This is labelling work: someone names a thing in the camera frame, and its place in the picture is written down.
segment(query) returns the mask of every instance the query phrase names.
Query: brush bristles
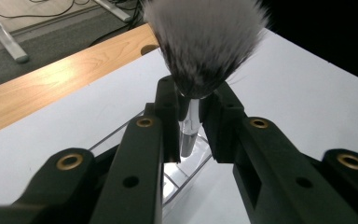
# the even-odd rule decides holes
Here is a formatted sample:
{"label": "brush bristles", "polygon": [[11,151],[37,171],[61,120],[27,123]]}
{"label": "brush bristles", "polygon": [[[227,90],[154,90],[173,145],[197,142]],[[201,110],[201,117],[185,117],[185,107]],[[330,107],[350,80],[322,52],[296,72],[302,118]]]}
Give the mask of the brush bristles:
{"label": "brush bristles", "polygon": [[266,25],[253,0],[153,0],[145,4],[179,91],[209,95],[254,51]]}

